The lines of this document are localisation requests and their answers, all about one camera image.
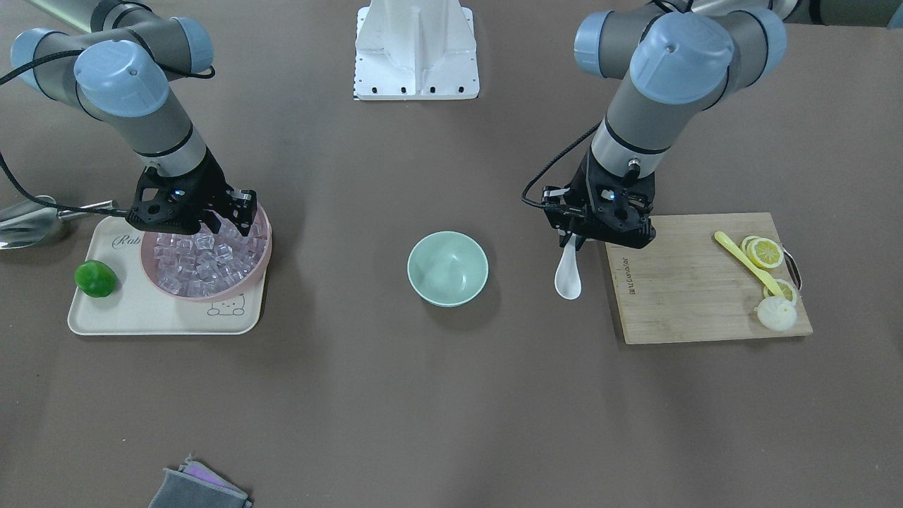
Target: metal scoop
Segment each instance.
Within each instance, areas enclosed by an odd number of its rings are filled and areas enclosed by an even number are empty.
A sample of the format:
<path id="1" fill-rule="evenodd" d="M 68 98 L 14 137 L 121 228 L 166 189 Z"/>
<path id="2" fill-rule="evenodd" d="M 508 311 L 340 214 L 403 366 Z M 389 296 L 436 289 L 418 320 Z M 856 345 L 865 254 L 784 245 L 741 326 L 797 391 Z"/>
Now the metal scoop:
<path id="1" fill-rule="evenodd" d="M 50 196 L 38 196 L 46 202 L 56 201 Z M 110 210 L 114 201 L 97 202 L 82 208 Z M 62 238 L 66 223 L 88 215 L 87 212 L 58 212 L 55 208 L 26 201 L 0 210 L 0 250 L 39 247 Z"/>

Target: pink bowl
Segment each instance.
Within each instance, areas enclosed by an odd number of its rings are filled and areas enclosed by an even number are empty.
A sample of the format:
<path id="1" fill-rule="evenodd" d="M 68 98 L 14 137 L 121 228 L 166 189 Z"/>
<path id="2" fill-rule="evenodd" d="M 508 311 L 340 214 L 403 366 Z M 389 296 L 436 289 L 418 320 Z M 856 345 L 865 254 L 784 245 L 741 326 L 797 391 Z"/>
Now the pink bowl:
<path id="1" fill-rule="evenodd" d="M 258 280 L 260 280 L 260 278 L 264 275 L 264 272 L 266 272 L 266 265 L 268 265 L 270 262 L 270 254 L 273 253 L 273 234 L 270 230 L 270 221 L 266 217 L 264 208 L 259 204 L 257 205 L 257 214 L 254 218 L 254 224 L 259 224 L 260 227 L 263 228 L 264 232 L 262 238 L 266 239 L 264 253 L 260 256 L 260 260 L 257 262 L 257 264 L 255 264 L 254 267 L 251 268 L 251 271 L 247 274 L 247 276 L 239 280 L 236 285 L 230 287 L 229 289 L 220 291 L 214 295 L 196 297 L 178 296 L 163 291 L 161 287 L 157 286 L 157 260 L 154 259 L 154 247 L 156 246 L 157 233 L 153 232 L 146 232 L 141 239 L 141 267 L 144 269 L 144 275 L 147 277 L 147 280 L 150 281 L 151 285 L 161 293 L 179 300 L 184 300 L 186 302 L 202 304 L 228 300 L 233 296 L 238 296 L 247 291 Z"/>

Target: white spoon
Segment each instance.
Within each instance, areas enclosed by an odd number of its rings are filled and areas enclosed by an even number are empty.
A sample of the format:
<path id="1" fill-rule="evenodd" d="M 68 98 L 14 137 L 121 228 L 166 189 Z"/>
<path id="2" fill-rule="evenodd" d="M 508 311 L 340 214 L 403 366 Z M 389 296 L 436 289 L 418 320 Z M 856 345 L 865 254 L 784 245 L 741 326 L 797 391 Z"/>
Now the white spoon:
<path id="1" fill-rule="evenodd" d="M 580 272 L 577 271 L 576 243 L 577 235 L 571 235 L 564 246 L 562 260 L 558 263 L 558 269 L 555 271 L 555 290 L 567 300 L 573 300 L 580 296 L 580 292 L 583 290 Z"/>

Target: gray cloth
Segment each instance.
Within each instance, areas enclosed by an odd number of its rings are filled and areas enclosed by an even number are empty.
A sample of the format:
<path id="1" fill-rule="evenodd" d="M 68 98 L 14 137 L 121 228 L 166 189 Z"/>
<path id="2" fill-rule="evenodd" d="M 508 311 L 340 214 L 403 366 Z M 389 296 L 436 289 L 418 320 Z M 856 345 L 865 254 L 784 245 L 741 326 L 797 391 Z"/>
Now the gray cloth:
<path id="1" fill-rule="evenodd" d="M 179 467 L 179 471 L 164 469 L 163 485 L 148 508 L 251 508 L 247 494 L 218 475 L 216 483 L 212 483 L 183 472 L 197 469 L 213 474 L 206 466 L 191 460 Z"/>

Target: light green bowl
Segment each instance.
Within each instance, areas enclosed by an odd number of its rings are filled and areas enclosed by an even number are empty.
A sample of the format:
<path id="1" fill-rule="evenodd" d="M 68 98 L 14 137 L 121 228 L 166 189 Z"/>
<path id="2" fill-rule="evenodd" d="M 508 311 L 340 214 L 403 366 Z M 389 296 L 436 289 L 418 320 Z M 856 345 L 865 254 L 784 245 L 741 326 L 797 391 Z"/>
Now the light green bowl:
<path id="1" fill-rule="evenodd" d="M 486 286 L 489 261 L 471 237 L 455 231 L 433 233 L 414 245 L 407 258 L 407 279 L 424 300 L 456 307 L 470 302 Z"/>

